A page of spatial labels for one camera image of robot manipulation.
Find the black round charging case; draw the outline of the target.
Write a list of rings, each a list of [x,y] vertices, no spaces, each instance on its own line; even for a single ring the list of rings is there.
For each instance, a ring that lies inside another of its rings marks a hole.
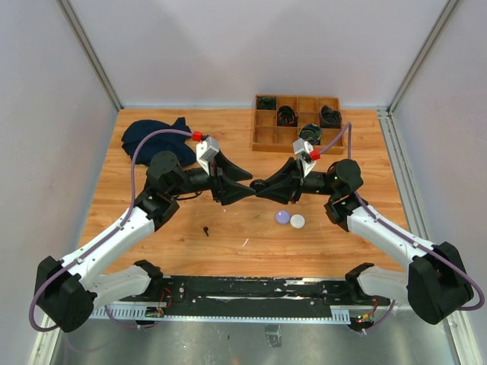
[[[262,191],[266,187],[267,187],[267,183],[263,179],[255,179],[250,184],[250,188],[253,189],[255,191],[255,193]]]

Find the purple round charging case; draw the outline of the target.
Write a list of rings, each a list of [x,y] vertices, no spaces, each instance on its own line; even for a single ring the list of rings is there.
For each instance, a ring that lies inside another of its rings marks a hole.
[[[286,225],[290,222],[291,215],[286,210],[280,210],[275,213],[275,221],[278,224]]]

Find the white round charging case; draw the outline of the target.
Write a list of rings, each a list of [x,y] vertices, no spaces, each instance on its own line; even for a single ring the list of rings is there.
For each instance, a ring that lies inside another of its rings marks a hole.
[[[305,226],[306,220],[301,214],[294,214],[290,217],[289,224],[295,229],[301,229]]]

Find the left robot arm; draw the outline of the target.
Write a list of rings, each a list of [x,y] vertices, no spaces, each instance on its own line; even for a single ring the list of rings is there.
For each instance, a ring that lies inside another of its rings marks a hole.
[[[203,157],[198,168],[184,170],[171,151],[153,156],[146,170],[144,189],[123,215],[104,232],[74,252],[56,260],[46,257],[37,268],[34,296],[29,308],[33,329],[34,310],[41,308],[64,332],[72,332],[100,307],[131,295],[145,300],[159,298],[161,273],[147,262],[105,275],[105,270],[129,248],[162,228],[179,209],[184,194],[210,191],[221,205],[254,195],[245,186],[252,174],[230,162],[221,152]]]

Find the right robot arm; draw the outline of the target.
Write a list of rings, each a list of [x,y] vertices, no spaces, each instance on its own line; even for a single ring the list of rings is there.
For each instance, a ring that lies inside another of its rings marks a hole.
[[[286,205],[303,194],[326,195],[329,220],[344,231],[375,245],[403,271],[389,271],[363,263],[345,276],[345,296],[361,304],[383,297],[408,304],[429,324],[437,324],[457,310],[476,310],[485,302],[479,285],[466,273],[460,253],[448,242],[434,244],[386,219],[358,194],[362,186],[356,161],[343,159],[326,172],[291,158],[274,175],[255,180],[259,198]]]

